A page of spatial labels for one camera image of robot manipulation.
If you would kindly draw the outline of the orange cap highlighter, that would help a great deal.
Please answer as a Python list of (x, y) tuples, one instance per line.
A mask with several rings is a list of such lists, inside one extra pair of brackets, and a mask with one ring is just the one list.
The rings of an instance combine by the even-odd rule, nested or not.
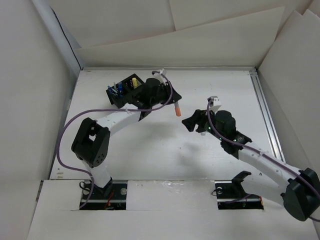
[(182, 116), (182, 114), (181, 114), (181, 109), (180, 109), (180, 105), (179, 105), (179, 102), (178, 102), (178, 101), (176, 101), (176, 102), (174, 103), (174, 110), (175, 110), (175, 115), (176, 115), (177, 117), (181, 117), (181, 116)]

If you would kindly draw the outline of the blue grip gel pen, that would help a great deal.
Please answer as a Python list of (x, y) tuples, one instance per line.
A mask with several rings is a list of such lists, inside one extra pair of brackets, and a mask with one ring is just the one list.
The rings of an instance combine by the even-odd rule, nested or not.
[(111, 87), (110, 85), (108, 85), (107, 88), (108, 88), (109, 93), (112, 96), (119, 97), (119, 92), (114, 87)]

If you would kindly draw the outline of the yellow highlighter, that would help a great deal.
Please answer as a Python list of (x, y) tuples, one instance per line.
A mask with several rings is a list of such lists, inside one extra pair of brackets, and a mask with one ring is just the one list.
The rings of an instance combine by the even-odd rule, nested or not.
[(137, 80), (136, 77), (133, 77), (133, 78), (131, 79), (131, 82), (132, 82), (132, 86), (133, 86), (134, 89), (138, 88), (138, 87), (141, 85), (140, 82)]

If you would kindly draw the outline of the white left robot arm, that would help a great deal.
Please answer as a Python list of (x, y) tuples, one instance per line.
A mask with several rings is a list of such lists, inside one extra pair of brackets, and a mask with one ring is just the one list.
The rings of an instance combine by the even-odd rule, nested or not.
[(71, 150), (93, 176), (95, 194), (103, 199), (111, 194), (113, 184), (104, 163), (111, 136), (143, 120), (154, 106), (176, 104), (182, 99), (160, 75), (142, 81), (132, 74), (116, 86), (109, 87), (106, 93), (117, 111), (98, 120), (85, 118), (71, 145)]

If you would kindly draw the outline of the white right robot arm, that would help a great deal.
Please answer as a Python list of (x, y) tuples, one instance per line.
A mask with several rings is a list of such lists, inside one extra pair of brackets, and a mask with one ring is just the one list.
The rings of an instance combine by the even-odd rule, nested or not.
[(236, 120), (226, 110), (197, 109), (182, 120), (189, 132), (209, 133), (220, 141), (229, 155), (258, 170), (241, 171), (233, 177), (231, 191), (237, 197), (257, 195), (279, 205), (295, 219), (306, 221), (320, 206), (320, 180), (317, 173), (286, 164), (259, 148), (236, 129)]

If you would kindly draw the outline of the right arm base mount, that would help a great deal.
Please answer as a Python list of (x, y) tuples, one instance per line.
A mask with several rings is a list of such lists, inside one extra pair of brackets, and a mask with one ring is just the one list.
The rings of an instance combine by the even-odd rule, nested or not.
[(248, 171), (242, 171), (231, 180), (215, 180), (215, 189), (211, 195), (216, 197), (219, 210), (264, 210), (262, 198), (248, 194), (241, 183), (250, 176)]

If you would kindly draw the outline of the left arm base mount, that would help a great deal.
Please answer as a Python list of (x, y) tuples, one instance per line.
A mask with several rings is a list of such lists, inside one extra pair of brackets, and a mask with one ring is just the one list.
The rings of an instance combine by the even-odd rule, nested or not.
[(116, 180), (111, 186), (108, 186), (106, 193), (96, 186), (91, 190), (91, 181), (81, 181), (79, 187), (82, 190), (80, 199), (80, 210), (106, 210), (106, 211), (123, 211), (126, 210), (128, 182)]

